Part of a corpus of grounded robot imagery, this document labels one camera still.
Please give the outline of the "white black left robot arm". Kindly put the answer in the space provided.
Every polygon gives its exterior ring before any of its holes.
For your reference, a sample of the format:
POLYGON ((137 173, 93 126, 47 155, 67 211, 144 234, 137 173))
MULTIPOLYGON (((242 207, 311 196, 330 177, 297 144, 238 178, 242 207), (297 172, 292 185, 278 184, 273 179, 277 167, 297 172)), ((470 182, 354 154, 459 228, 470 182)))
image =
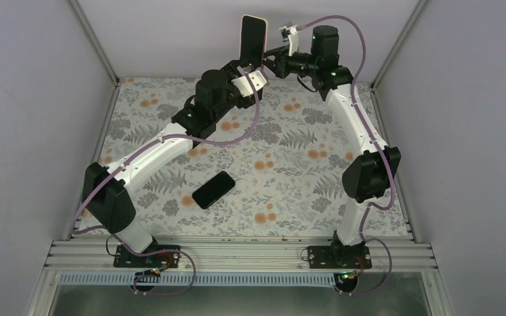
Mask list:
POLYGON ((234 140, 209 139, 217 123, 233 108, 254 106, 252 125, 256 126, 267 84, 263 67, 262 61, 231 61, 220 69, 205 71, 183 108, 150 140, 106 166, 92 163, 87 167, 77 215, 89 211, 139 266, 151 265, 162 252, 136 219, 131 193, 162 166, 199 144, 229 146, 251 135, 253 127, 234 140))

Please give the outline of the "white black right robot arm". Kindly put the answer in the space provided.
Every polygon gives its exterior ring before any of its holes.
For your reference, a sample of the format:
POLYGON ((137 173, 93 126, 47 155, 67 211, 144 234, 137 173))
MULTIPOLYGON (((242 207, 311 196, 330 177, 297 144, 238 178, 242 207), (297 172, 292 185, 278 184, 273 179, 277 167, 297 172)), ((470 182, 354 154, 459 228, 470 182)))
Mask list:
POLYGON ((295 74, 308 77, 312 91, 318 92, 333 111, 352 142, 355 160, 342 175, 342 185, 349 198, 341 224, 333 233, 329 246, 310 246, 310 267, 369 267, 370 253, 363 234, 371 209, 388 210, 394 202, 380 202, 387 190, 394 191, 395 173, 401 160, 396 147, 389 147, 364 110, 350 70, 339 64, 339 34, 333 26, 316 26, 312 30, 310 52, 298 50, 298 26, 282 26, 284 46, 266 51, 265 65, 278 78, 295 74))

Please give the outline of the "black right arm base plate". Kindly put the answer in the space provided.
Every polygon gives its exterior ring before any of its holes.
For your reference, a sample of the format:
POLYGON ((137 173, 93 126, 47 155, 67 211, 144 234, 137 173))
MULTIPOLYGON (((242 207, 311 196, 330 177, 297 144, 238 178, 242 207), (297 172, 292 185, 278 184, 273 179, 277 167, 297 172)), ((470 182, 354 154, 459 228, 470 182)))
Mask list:
POLYGON ((300 258, 311 269, 371 269, 369 248, 357 246, 308 246, 300 252, 300 258))

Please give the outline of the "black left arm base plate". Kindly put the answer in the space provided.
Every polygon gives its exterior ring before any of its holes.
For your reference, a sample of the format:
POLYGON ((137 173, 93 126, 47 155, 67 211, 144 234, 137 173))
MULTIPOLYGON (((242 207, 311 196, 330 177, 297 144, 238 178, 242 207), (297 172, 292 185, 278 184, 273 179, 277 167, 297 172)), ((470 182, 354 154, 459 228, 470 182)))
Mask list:
POLYGON ((174 250, 180 250, 176 245, 156 245, 152 246, 148 252, 163 251, 166 252, 146 257, 139 257, 131 254, 124 246, 117 246, 113 266, 116 268, 139 268, 139 269, 165 269, 177 268, 179 264, 179 254, 174 250))

